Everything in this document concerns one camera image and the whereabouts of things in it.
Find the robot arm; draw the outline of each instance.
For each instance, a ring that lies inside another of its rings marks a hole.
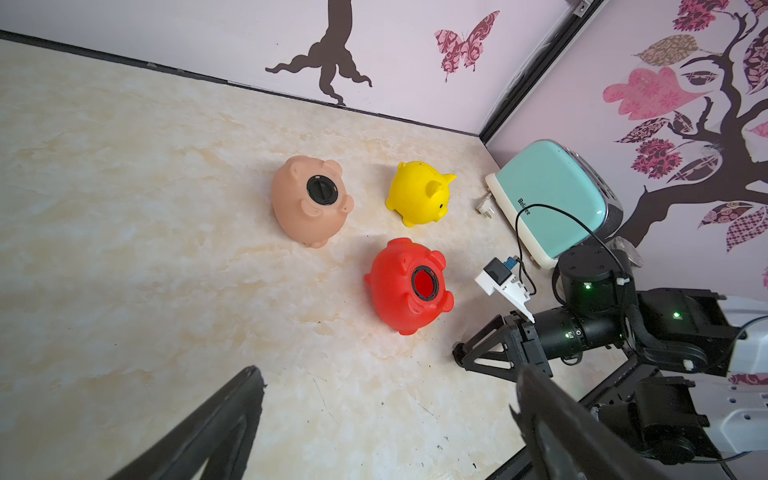
[[[525,364],[551,376],[545,359],[580,358],[584,350],[614,344],[663,371],[719,377],[658,376],[639,382],[630,401],[598,406],[595,415],[636,451],[674,464],[768,449],[768,386],[745,390],[722,378],[768,372],[768,321],[761,321],[768,303],[709,290],[636,292],[626,253],[613,252],[620,268],[602,250],[580,245],[564,252],[558,267],[565,304],[535,315],[525,309],[530,296],[511,272],[515,261],[490,262],[476,282],[489,295],[502,293],[520,313],[497,316],[483,335],[459,343],[457,363],[517,381]],[[493,352],[499,343],[504,352]],[[488,355],[511,368],[475,363]]]

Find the piggy bank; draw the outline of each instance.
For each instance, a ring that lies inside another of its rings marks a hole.
[[[289,237],[320,248],[336,235],[355,207],[333,160],[291,157],[272,180],[272,208]]]
[[[424,162],[401,163],[389,187],[386,207],[402,215],[406,227],[436,222],[448,213],[448,184],[455,175],[441,175]]]
[[[445,289],[443,270],[442,253],[408,238],[390,240],[365,275],[379,318],[400,335],[413,335],[450,312],[453,294]]]

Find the blue connector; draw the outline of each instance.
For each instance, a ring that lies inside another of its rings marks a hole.
[[[513,257],[509,257],[509,258],[507,259],[507,261],[506,261],[506,262],[504,262],[504,266],[506,266],[506,267],[507,267],[507,268],[509,268],[510,270],[512,270],[513,268],[515,268],[515,265],[517,265],[517,264],[518,264],[518,261],[517,261],[515,258],[513,258]]]

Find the butterfly decal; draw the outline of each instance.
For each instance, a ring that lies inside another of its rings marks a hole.
[[[472,30],[466,41],[463,41],[458,33],[450,30],[438,30],[435,32],[437,38],[437,47],[440,53],[444,53],[442,59],[442,69],[445,70],[445,81],[448,81],[448,74],[458,70],[458,63],[465,57],[464,67],[472,67],[475,71],[475,62],[482,53],[482,41],[491,33],[493,21],[498,16],[498,10],[483,18],[478,26]]]

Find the mint green toaster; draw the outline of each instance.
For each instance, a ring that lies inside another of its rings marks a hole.
[[[512,226],[526,206],[546,204],[570,213],[605,240],[624,218],[619,200],[597,172],[552,140],[528,145],[485,183]],[[520,216],[518,235],[545,269],[554,268],[561,253],[589,237],[571,218],[541,207]]]

